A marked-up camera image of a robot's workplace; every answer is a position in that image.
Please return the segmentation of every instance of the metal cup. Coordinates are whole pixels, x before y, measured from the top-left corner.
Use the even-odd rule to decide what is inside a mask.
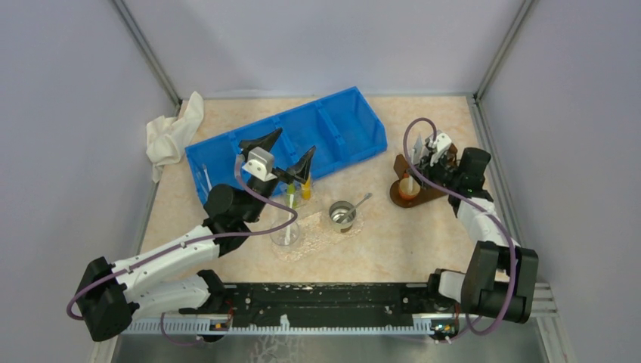
[[[354,204],[344,200],[339,200],[332,204],[330,207],[330,223],[334,231],[345,233],[351,229],[351,226],[354,224],[354,220],[356,219],[356,211],[345,217],[345,219],[342,220],[342,223],[336,223],[336,221],[343,217],[345,213],[349,212],[353,207]]]

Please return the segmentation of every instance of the metal spoon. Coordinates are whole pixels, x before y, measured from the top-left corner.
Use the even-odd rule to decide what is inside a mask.
[[[341,216],[341,218],[339,218],[339,219],[336,221],[336,223],[339,223],[339,224],[340,224],[340,223],[342,223],[343,219],[347,218],[347,216],[350,216],[350,215],[351,215],[351,214],[356,210],[356,208],[358,208],[358,206],[360,206],[361,204],[363,204],[363,202],[364,202],[365,200],[368,200],[368,199],[370,199],[371,197],[372,197],[372,194],[371,194],[371,193],[367,193],[367,194],[365,194],[365,197],[363,197],[363,199],[362,199],[360,202],[356,203],[356,205],[355,205],[355,206],[353,206],[353,207],[352,207],[352,208],[351,208],[347,213],[343,214],[343,215]]]

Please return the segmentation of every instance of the marble surface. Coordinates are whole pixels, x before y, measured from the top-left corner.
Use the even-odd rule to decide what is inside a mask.
[[[325,213],[335,200],[356,203],[363,194],[372,192],[373,197],[359,208],[358,218],[361,220],[357,233],[348,237],[336,236],[336,240],[316,238],[322,240],[318,248],[299,250],[296,258],[287,258],[288,252],[279,250],[280,247],[276,247],[269,236],[251,237],[238,250],[198,265],[177,278],[212,268],[225,282],[418,282],[427,281],[436,268],[465,271],[474,245],[463,226],[454,218],[447,199],[441,198],[413,209],[402,209],[390,201],[388,191],[389,185],[396,179],[392,170],[394,158],[402,150],[404,130],[413,119],[421,116],[432,119],[437,127],[452,137],[461,151],[468,146],[478,146],[466,99],[366,99],[385,125],[388,150],[315,181],[312,200],[302,212],[302,218],[311,218],[314,213]],[[274,98],[205,101],[205,119],[192,142],[205,140],[312,100]],[[431,130],[426,123],[417,125],[410,135],[412,144],[418,132],[425,138]],[[189,165],[183,157],[180,163],[165,167],[142,251],[177,238],[200,224],[205,217]],[[250,225],[250,228],[254,231],[266,229],[280,217],[275,208],[267,206],[261,221]]]

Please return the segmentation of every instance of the white wall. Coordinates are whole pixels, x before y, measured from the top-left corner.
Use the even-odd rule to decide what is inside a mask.
[[[641,2],[539,2],[483,102],[579,361],[641,361]]]
[[[473,92],[522,0],[128,0],[182,98]]]
[[[144,124],[172,106],[107,1],[2,2],[0,47],[0,361],[86,361],[65,306],[135,248]]]

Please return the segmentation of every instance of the wooden stand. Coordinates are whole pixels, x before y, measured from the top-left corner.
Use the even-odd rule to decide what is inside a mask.
[[[456,154],[457,149],[452,145],[450,147],[450,152],[454,152]],[[421,191],[418,193],[418,195],[412,199],[412,200],[405,200],[401,197],[401,195],[398,193],[398,185],[401,183],[401,180],[407,170],[410,168],[410,165],[407,164],[407,161],[405,161],[405,157],[401,154],[396,156],[396,160],[394,161],[394,172],[396,172],[396,175],[398,177],[398,180],[393,182],[392,185],[389,187],[389,197],[392,199],[392,202],[396,204],[397,206],[401,208],[412,208],[413,206],[419,206],[423,203],[427,203],[431,200],[443,197],[446,195],[442,191],[436,190],[434,188],[421,188]]]

